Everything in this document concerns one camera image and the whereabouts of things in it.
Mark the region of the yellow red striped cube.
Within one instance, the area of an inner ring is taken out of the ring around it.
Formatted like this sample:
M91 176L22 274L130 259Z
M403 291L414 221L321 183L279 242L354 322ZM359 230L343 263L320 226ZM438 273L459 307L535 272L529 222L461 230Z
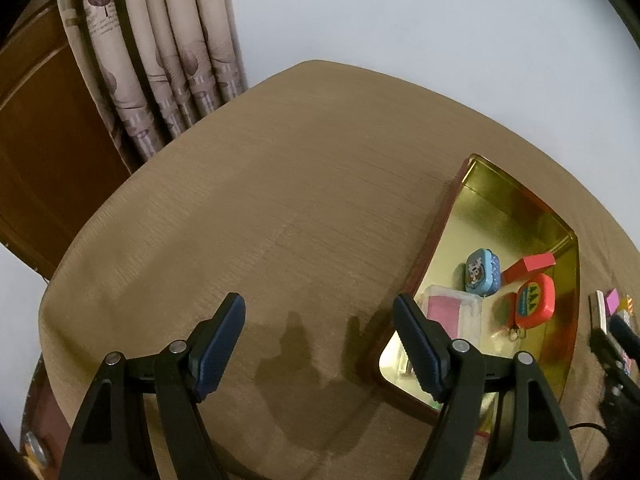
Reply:
M617 309L618 312L626 312L629 315L634 314L634 300L632 300L631 296L624 295L620 297L620 305Z

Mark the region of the pink rectangular block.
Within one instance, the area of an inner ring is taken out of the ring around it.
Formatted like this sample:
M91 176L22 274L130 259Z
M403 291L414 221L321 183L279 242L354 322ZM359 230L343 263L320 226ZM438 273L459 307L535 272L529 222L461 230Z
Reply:
M620 306L620 294L616 288L610 289L605 295L605 310L607 316L612 316Z

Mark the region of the black white zigzag cube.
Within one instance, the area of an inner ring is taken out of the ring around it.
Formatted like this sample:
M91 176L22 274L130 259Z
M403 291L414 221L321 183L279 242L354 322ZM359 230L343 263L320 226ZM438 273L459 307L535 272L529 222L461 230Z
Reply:
M608 332L608 311L606 310L604 292L597 290L594 296L596 296L596 326L606 334Z

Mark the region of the clear box pink contents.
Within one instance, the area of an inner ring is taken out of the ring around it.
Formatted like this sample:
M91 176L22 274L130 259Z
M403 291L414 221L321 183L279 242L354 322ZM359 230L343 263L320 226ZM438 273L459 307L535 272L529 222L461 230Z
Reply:
M465 339L478 348L482 336L479 296L444 286L428 286L419 306L428 320L439 323L451 339Z

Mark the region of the round metal knob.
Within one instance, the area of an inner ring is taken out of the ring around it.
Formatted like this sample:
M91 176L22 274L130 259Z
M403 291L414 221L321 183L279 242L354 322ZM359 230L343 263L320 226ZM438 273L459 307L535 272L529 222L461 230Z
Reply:
M46 469L52 465L50 452L44 443L30 430L24 433L24 448L27 456L41 468Z

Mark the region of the red tape measure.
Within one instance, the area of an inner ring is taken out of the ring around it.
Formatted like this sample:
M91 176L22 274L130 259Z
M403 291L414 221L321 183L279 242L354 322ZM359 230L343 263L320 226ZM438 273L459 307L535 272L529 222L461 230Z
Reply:
M555 309L554 281L547 274L537 274L524 283L516 294L514 320L529 330L547 323Z

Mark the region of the blue skull mini tin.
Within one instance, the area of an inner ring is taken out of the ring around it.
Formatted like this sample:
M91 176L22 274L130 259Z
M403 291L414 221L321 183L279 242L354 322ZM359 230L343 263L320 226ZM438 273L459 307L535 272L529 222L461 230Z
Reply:
M500 261L486 248L478 248L466 259L464 289L481 297L493 295L501 287Z

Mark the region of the gold red toffee tin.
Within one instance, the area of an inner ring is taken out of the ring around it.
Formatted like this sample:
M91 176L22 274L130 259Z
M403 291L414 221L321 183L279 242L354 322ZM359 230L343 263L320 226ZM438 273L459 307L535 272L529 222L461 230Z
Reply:
M496 254L507 268L523 257L550 252L547 275L555 286L551 320L511 339L506 297L520 285L504 285L480 300L476 348L510 358L525 350L538 362L555 396L565 390L578 329L580 273L578 239L570 226L514 177L480 155L470 156L451 183L445 203L402 288L421 300L430 286L460 290L463 266L474 250Z

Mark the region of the red wooden block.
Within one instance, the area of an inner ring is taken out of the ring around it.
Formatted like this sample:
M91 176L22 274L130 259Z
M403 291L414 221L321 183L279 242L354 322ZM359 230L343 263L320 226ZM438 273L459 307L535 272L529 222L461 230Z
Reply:
M555 263L555 256L552 252L524 256L501 272L501 283L509 285L514 282L526 281L538 273L549 270L555 266Z

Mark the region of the tan fabric tablecloth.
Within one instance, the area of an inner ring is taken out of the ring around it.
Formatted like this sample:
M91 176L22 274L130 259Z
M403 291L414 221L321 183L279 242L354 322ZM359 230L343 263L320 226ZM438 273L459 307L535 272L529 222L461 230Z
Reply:
M538 148L414 84L306 62L171 142L70 244L39 313L64 416L107 353L160 351L238 292L246 324L201 407L229 474L408 478L431 429L357 367L472 154L573 228L583 290L638 294L632 240Z

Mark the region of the brown wooden door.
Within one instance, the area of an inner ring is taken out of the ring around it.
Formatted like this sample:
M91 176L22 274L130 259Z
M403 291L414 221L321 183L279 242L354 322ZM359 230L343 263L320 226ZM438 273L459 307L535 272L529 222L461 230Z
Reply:
M129 177L49 0L1 47L1 243L50 278Z

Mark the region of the patterned beige curtain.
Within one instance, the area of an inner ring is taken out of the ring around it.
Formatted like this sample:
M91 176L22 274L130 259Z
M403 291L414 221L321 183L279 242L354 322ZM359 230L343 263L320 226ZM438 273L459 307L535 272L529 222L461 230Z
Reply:
M228 0L56 0L114 147L138 169L240 96Z

